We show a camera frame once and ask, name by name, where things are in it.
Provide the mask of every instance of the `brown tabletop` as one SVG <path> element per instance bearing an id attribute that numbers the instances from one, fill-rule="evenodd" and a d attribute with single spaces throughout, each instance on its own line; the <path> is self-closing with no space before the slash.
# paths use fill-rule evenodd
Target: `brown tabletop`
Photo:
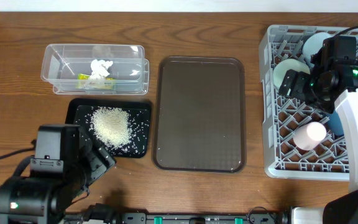
<path id="1" fill-rule="evenodd" d="M 70 211 L 94 203 L 164 213 L 247 213 L 254 206 L 275 211 L 290 205 L 323 207 L 347 193 L 346 182 L 272 179 L 264 172 L 258 45 L 271 24 L 349 27 L 358 25 L 358 14 L 0 12 L 0 155 L 29 147 L 41 124 L 65 121 L 68 103 L 75 96 L 54 95 L 52 86 L 40 79 L 48 44 L 144 46 L 150 60 L 149 92 L 145 96 L 95 97 L 148 99 L 154 105 L 158 65 L 163 58 L 234 57 L 242 62 L 246 75 L 244 170 L 238 174 L 164 171 L 154 166 L 149 150 L 141 159 L 117 158 L 117 168 L 96 181 L 91 195 Z M 151 130 L 155 110 L 152 116 Z M 0 185 L 28 155 L 0 161 Z"/>

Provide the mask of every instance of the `transparent plastic bin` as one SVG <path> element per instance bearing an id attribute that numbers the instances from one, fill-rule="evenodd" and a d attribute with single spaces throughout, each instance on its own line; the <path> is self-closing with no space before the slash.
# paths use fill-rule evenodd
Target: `transparent plastic bin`
<path id="1" fill-rule="evenodd" d="M 278 94 L 273 85 L 273 70 L 282 60 L 294 58 L 303 63 L 302 46 L 318 32 L 337 34 L 344 27 L 271 25 L 259 44 L 260 81 L 264 89 L 264 122 L 262 139 L 265 172 L 270 177 L 309 180 L 349 180 L 344 137 L 328 131 L 315 149 L 305 152 L 293 143 L 294 130 L 310 121 L 326 123 L 329 118 L 304 102 Z M 356 37 L 358 29 L 346 35 Z"/>
<path id="2" fill-rule="evenodd" d="M 113 61 L 110 79 L 79 80 L 80 74 L 91 75 L 94 59 Z M 41 79 L 62 95 L 144 95 L 149 89 L 149 61 L 140 45 L 50 44 Z"/>

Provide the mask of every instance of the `rice pile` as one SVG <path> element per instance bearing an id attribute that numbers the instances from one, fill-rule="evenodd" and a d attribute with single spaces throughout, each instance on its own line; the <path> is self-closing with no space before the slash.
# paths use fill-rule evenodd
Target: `rice pile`
<path id="1" fill-rule="evenodd" d="M 100 108 L 92 115 L 90 129 L 107 147 L 117 148 L 131 142 L 128 117 L 129 114 L 120 108 Z"/>

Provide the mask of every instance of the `green clip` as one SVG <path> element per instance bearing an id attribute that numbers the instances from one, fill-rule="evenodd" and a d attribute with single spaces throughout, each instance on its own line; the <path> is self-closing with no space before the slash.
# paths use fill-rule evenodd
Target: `green clip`
<path id="1" fill-rule="evenodd" d="M 242 224 L 242 218 L 235 218 L 234 219 L 234 224 Z"/>
<path id="2" fill-rule="evenodd" d="M 162 224 L 162 217 L 154 217 L 154 224 Z"/>

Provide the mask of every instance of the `white wall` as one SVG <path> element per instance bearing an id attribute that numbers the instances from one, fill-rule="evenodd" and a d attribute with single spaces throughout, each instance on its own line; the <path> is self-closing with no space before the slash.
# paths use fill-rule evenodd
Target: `white wall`
<path id="1" fill-rule="evenodd" d="M 358 12 L 358 0 L 0 0 L 0 11 Z"/>

